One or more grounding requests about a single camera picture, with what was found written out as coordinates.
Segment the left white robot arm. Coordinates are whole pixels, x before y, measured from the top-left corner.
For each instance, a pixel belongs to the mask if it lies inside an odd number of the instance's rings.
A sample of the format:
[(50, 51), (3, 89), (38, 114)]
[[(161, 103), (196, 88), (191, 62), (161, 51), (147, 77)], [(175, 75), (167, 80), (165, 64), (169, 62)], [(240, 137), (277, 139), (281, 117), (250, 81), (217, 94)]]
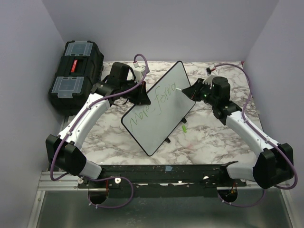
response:
[(84, 176), (96, 188), (105, 183), (102, 167), (88, 160), (81, 152), (82, 145), (97, 120), (114, 104), (124, 97), (137, 105), (149, 105), (145, 77), (149, 73), (148, 65), (139, 66), (114, 62), (110, 74), (97, 82), (78, 114), (57, 136), (49, 135), (46, 139), (47, 155), (51, 165), (50, 178), (54, 177), (54, 168), (58, 167), (65, 174)]

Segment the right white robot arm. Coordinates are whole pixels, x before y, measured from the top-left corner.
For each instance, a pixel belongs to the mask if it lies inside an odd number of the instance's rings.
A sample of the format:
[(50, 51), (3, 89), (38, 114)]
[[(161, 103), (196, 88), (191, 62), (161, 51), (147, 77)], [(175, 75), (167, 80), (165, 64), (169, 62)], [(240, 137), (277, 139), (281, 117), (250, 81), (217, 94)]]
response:
[(292, 147), (273, 140), (246, 118), (242, 109), (231, 101), (230, 84), (225, 77), (217, 76), (211, 84), (205, 84), (199, 78), (181, 91), (192, 101), (211, 105), (214, 116), (240, 136), (256, 155), (256, 161), (252, 163), (233, 161), (225, 164), (218, 175), (222, 185), (229, 186), (236, 179), (243, 179), (268, 189), (295, 177)]

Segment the white whiteboard black frame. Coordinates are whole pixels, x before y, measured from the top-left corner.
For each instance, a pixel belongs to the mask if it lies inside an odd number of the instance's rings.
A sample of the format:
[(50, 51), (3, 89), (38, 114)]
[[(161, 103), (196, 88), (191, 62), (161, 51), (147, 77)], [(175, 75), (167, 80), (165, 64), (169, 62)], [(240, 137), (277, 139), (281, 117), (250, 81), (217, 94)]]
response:
[(150, 105), (134, 105), (121, 123), (138, 145), (152, 156), (196, 102), (176, 88), (190, 87), (184, 64), (176, 62), (147, 92)]

